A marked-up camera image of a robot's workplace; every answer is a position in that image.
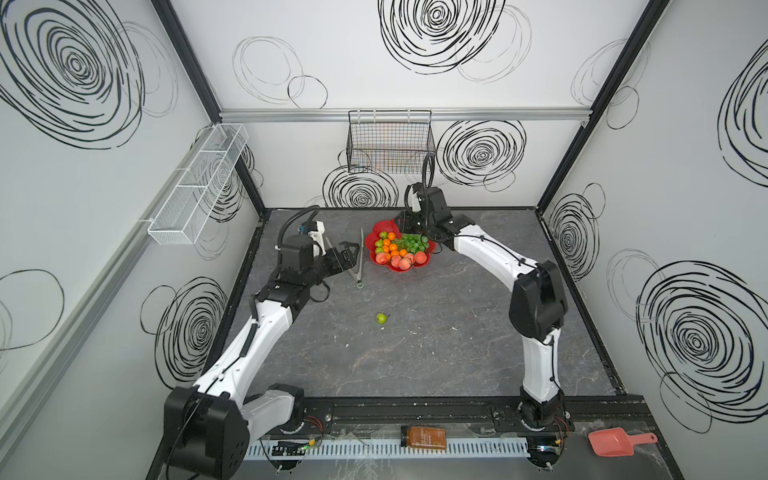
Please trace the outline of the red flower-shaped fruit bowl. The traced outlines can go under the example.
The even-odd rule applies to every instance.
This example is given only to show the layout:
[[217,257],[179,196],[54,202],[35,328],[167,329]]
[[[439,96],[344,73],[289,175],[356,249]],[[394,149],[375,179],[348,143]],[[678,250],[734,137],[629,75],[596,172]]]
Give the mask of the red flower-shaped fruit bowl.
[[382,239],[379,237],[379,234],[380,234],[382,231],[385,231],[385,232],[387,232],[387,233],[389,233],[389,232],[394,232],[394,233],[395,233],[395,235],[396,235],[396,239],[395,239],[394,241],[390,241],[390,242],[391,242],[391,243],[395,243],[395,244],[397,244],[397,245],[399,246],[399,250],[400,250],[399,240],[400,240],[401,236],[402,236],[403,234],[413,234],[413,233],[405,233],[405,232],[401,232],[401,231],[398,229],[398,225],[397,225],[397,223],[396,223],[396,221],[395,221],[395,220],[383,220],[383,221],[379,221],[378,223],[376,223],[376,224],[375,224],[375,225],[372,227],[372,230],[371,230],[370,232],[368,232],[368,233],[366,234],[366,236],[365,236],[365,247],[366,247],[366,249],[367,249],[367,251],[368,251],[368,257],[370,258],[370,260],[371,260],[371,261],[372,261],[372,262],[373,262],[373,263],[374,263],[376,266],[379,266],[379,267],[382,267],[382,268],[387,268],[387,269],[389,269],[390,271],[392,271],[392,272],[396,272],[396,273],[405,273],[405,272],[407,272],[407,271],[410,271],[410,270],[414,270],[414,269],[419,269],[419,268],[423,268],[423,267],[426,267],[426,266],[429,264],[429,262],[430,262],[430,260],[431,260],[431,257],[432,257],[432,255],[433,255],[433,254],[436,252],[436,249],[437,249],[437,244],[436,244],[435,242],[433,242],[433,241],[429,240],[429,244],[430,244],[430,250],[429,250],[429,251],[426,253],[426,255],[428,256],[428,260],[427,260],[427,262],[426,262],[425,264],[423,264],[423,265],[417,265],[417,264],[414,262],[414,255],[415,255],[415,254],[412,254],[412,253],[408,253],[408,254],[407,254],[405,257],[401,257],[401,258],[409,258],[409,259],[412,261],[412,266],[411,266],[411,268],[410,268],[409,270],[407,270],[407,271],[402,271],[402,270],[400,270],[399,268],[393,268],[393,267],[390,265],[390,262],[389,262],[388,264],[386,264],[386,265],[379,265],[379,264],[377,264],[377,263],[376,263],[376,261],[375,261],[375,257],[376,257],[375,249],[376,249],[376,247],[375,247],[374,243],[375,243],[377,240],[382,240]]

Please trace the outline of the green fake grape bunch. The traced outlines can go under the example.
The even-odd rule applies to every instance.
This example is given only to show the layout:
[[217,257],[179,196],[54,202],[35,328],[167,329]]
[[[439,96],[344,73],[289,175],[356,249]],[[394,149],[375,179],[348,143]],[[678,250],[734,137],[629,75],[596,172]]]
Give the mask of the green fake grape bunch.
[[429,239],[418,234],[403,234],[399,240],[399,245],[401,250],[406,250],[412,254],[427,253],[430,250]]

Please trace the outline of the pink plastic scoop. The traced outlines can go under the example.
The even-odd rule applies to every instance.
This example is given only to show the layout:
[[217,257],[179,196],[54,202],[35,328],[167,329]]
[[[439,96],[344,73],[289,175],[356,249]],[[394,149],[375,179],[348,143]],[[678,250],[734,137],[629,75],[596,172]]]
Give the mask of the pink plastic scoop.
[[594,431],[587,438],[593,452],[606,458],[632,456],[636,445],[658,442],[658,436],[654,433],[630,435],[623,428]]

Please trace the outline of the black mounting rail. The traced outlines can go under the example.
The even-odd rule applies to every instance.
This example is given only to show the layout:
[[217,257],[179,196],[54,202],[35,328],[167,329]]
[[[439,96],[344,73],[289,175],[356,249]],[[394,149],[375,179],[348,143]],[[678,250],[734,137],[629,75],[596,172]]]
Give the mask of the black mounting rail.
[[294,397],[277,390],[273,400],[253,397],[239,408],[229,400],[205,400],[191,416],[195,433],[213,438],[249,434],[303,435],[311,425],[325,433],[342,425],[479,424],[521,436],[563,431],[573,422],[637,419],[651,415],[640,396],[557,397],[544,407],[521,397]]

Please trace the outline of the metal kitchen tongs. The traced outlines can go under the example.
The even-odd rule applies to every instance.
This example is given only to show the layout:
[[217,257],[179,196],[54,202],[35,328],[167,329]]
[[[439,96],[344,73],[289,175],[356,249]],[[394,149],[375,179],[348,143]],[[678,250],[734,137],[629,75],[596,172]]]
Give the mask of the metal kitchen tongs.
[[[335,246],[328,236],[324,237],[324,243],[329,251],[338,250],[344,252],[340,247]],[[356,243],[360,244],[360,252],[357,256],[351,256],[351,268],[344,272],[348,273],[355,281],[356,288],[362,290],[365,287],[363,282],[363,254],[365,253],[365,236],[363,230],[360,230],[360,239]]]

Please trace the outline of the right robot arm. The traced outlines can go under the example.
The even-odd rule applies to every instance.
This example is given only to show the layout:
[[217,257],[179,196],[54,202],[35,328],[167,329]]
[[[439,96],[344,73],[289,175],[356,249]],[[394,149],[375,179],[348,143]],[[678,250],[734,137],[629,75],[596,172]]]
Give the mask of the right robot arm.
[[564,404],[558,348],[568,311],[558,266],[524,257],[464,215],[428,224],[417,212],[404,210],[395,217],[395,225],[470,258],[508,288],[509,320],[523,343],[521,422],[532,431],[552,425]]

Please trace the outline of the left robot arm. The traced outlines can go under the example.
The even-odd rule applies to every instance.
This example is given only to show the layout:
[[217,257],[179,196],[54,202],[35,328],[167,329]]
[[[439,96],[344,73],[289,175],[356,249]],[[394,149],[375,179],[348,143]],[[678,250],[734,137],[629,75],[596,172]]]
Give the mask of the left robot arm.
[[164,405],[164,475],[172,468],[192,477],[229,479],[248,447],[271,431],[304,426],[304,391],[274,384],[251,396],[249,388],[280,337],[311,301],[311,290],[356,266],[358,243],[295,235],[278,250],[277,267],[253,295],[251,315],[232,343],[190,387],[176,387]]

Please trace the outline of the white mesh wall shelf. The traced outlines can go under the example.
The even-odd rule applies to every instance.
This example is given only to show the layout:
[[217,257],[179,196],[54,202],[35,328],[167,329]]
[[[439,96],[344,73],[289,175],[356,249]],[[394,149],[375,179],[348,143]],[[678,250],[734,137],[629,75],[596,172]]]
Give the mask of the white mesh wall shelf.
[[160,245],[192,245],[199,239],[239,157],[248,133],[240,123],[205,127],[194,140],[190,159],[147,233]]

